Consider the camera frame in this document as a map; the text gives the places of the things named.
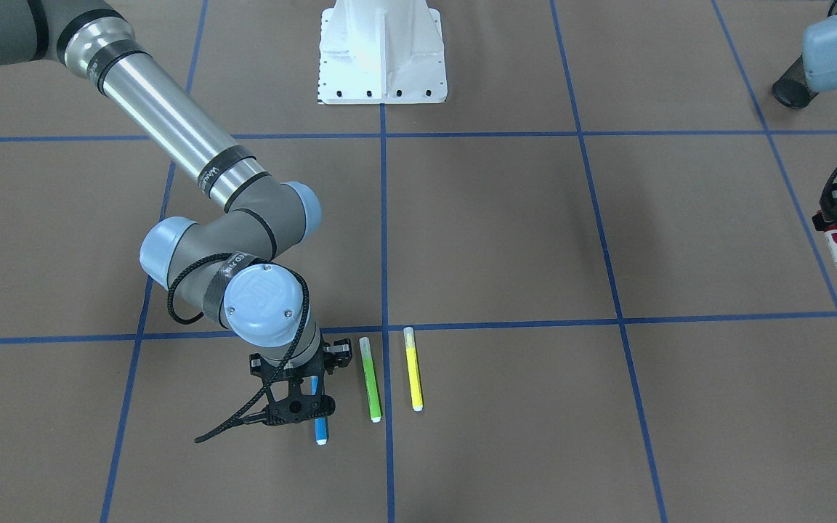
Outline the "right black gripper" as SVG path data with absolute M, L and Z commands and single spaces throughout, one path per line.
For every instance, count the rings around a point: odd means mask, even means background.
M 325 393 L 323 386 L 323 379 L 328 370 L 329 357 L 326 351 L 319 349 L 316 353 L 305 363 L 298 365 L 293 364 L 292 367 L 287 365 L 285 368 L 275 374 L 273 387 L 277 388 L 277 384 L 286 385 L 286 393 L 289 397 L 298 397 L 299 395 L 312 395 L 311 392 L 311 378 L 316 376 L 321 381 L 319 385 L 319 393 L 313 397 L 321 397 Z

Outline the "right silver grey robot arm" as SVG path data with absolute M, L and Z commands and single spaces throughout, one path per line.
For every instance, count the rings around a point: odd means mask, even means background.
M 0 66 L 46 62 L 73 74 L 153 140 L 218 217 L 166 217 L 140 249 L 179 324 L 207 320 L 253 348 L 264 389 L 322 381 L 340 365 L 316 323 L 306 283 L 277 258 L 311 238 L 321 204 L 282 182 L 207 115 L 134 23 L 106 1 L 0 1 Z

